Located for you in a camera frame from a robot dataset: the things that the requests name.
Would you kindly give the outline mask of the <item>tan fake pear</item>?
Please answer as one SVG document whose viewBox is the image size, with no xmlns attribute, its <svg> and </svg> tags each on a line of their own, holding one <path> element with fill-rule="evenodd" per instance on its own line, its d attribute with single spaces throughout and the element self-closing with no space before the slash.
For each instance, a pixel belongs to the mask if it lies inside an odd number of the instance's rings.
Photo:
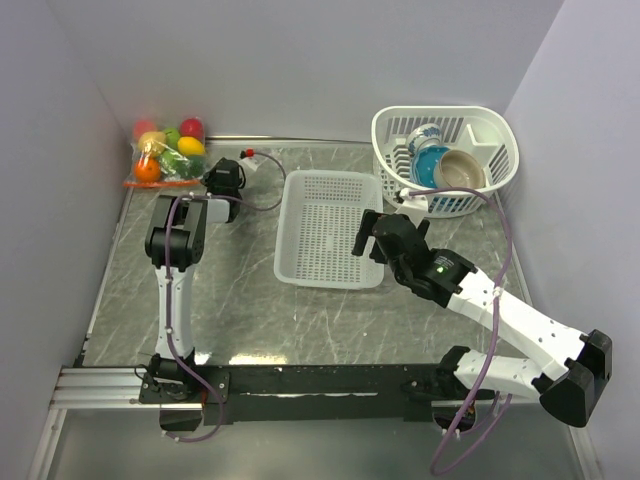
<svg viewBox="0 0 640 480">
<path fill-rule="evenodd" d="M 166 149 L 166 134 L 162 131 L 148 131 L 143 133 L 137 142 L 138 150 L 152 157 L 161 155 Z"/>
</svg>

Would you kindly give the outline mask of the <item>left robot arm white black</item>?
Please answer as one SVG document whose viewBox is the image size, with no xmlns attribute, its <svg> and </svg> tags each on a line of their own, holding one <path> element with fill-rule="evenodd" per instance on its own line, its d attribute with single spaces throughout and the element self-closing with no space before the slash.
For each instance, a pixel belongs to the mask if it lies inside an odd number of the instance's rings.
<svg viewBox="0 0 640 480">
<path fill-rule="evenodd" d="M 158 197 L 144 250 L 154 267 L 159 291 L 159 330 L 155 357 L 194 364 L 191 297 L 197 264 L 204 254 L 206 228 L 238 216 L 243 168 L 223 158 L 203 177 L 204 198 Z"/>
</svg>

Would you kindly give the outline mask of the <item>red fake apple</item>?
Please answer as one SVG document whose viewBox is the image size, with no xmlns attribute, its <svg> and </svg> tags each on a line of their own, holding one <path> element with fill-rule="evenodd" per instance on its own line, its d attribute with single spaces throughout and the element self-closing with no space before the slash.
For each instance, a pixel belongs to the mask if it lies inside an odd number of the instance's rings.
<svg viewBox="0 0 640 480">
<path fill-rule="evenodd" d="M 182 137 L 193 137 L 198 140 L 205 138 L 205 128 L 203 122 L 197 117 L 190 117 L 183 120 L 179 126 Z"/>
</svg>

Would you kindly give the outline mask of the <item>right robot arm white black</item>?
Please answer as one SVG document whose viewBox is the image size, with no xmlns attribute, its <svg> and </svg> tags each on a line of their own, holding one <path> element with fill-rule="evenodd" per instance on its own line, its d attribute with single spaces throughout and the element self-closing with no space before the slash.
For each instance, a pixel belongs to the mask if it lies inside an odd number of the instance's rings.
<svg viewBox="0 0 640 480">
<path fill-rule="evenodd" d="M 365 210 L 353 255 L 368 242 L 370 258 L 390 267 L 395 281 L 414 295 L 496 331 L 524 357 L 489 356 L 454 347 L 442 359 L 439 390 L 460 398 L 480 380 L 488 390 L 536 399 L 555 419 L 585 427 L 612 375 L 612 339 L 542 314 L 494 282 L 472 262 L 448 249 L 431 249 L 429 222 L 414 225 L 401 214 Z"/>
</svg>

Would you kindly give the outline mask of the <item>dark green fake lime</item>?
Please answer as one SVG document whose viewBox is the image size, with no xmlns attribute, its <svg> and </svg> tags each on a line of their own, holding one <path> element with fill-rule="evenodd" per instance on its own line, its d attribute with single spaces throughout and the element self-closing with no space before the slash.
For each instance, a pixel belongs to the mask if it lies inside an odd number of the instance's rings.
<svg viewBox="0 0 640 480">
<path fill-rule="evenodd" d="M 183 180 L 193 180 L 202 177 L 206 169 L 206 158 L 201 155 L 186 156 L 181 161 L 180 176 Z"/>
</svg>

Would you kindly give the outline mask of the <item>green fake apple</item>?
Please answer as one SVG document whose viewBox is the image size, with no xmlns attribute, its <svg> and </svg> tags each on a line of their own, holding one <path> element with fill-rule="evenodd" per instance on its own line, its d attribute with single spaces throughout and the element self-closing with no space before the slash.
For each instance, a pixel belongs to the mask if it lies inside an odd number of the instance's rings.
<svg viewBox="0 0 640 480">
<path fill-rule="evenodd" d="M 181 138 L 180 131 L 177 128 L 167 128 L 163 131 L 165 135 L 166 145 L 172 150 L 178 149 L 178 142 Z"/>
</svg>

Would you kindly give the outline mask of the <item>clear zip top bag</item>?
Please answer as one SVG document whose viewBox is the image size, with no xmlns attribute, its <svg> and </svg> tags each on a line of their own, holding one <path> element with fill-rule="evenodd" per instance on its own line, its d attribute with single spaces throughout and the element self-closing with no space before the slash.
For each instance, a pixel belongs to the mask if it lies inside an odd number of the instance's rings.
<svg viewBox="0 0 640 480">
<path fill-rule="evenodd" d="M 207 165 L 205 123 L 186 117 L 179 123 L 142 118 L 131 129 L 132 159 L 124 186 L 164 188 L 199 182 Z"/>
</svg>

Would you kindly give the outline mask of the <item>white perforated plastic tray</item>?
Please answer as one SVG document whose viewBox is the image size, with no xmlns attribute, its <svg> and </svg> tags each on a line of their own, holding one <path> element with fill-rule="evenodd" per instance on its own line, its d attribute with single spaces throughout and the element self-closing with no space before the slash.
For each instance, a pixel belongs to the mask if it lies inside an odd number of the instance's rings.
<svg viewBox="0 0 640 480">
<path fill-rule="evenodd" d="M 371 174 L 297 170 L 285 181 L 274 252 L 274 275 L 286 284 L 362 290 L 375 288 L 384 267 L 354 256 L 366 209 L 383 209 L 382 186 Z"/>
</svg>

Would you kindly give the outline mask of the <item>light green bumpy fruit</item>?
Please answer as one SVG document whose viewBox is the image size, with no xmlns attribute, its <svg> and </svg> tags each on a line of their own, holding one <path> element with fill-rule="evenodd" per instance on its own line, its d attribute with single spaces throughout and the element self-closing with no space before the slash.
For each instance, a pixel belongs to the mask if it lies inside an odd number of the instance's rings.
<svg viewBox="0 0 640 480">
<path fill-rule="evenodd" d="M 165 150 L 158 156 L 157 161 L 165 176 L 181 178 L 181 161 L 185 157 L 179 152 L 173 150 Z"/>
</svg>

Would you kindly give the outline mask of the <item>pink red fake peach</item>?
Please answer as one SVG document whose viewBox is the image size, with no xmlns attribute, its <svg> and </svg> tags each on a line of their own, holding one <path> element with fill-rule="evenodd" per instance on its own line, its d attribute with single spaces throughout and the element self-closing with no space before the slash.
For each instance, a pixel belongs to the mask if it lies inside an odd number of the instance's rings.
<svg viewBox="0 0 640 480">
<path fill-rule="evenodd" d="M 148 119 L 142 119 L 135 122 L 132 130 L 132 136 L 135 141 L 138 141 L 145 133 L 156 131 L 156 124 Z"/>
</svg>

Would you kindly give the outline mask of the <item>fake orange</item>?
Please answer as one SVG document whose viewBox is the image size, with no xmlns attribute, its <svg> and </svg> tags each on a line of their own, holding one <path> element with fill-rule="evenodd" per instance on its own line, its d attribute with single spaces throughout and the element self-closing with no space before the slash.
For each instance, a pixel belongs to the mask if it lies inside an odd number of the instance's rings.
<svg viewBox="0 0 640 480">
<path fill-rule="evenodd" d="M 133 175 L 137 183 L 151 184 L 158 182 L 163 172 L 160 164 L 151 157 L 140 159 L 133 168 Z"/>
</svg>

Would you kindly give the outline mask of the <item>yellow fake lemon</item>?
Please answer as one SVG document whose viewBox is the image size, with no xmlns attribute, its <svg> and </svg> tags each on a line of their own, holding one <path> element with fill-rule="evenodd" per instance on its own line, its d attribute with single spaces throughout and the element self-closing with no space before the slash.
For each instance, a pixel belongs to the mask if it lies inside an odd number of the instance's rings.
<svg viewBox="0 0 640 480">
<path fill-rule="evenodd" d="M 184 156 L 203 156 L 206 153 L 204 144 L 195 137 L 182 136 L 177 146 L 178 151 Z"/>
</svg>

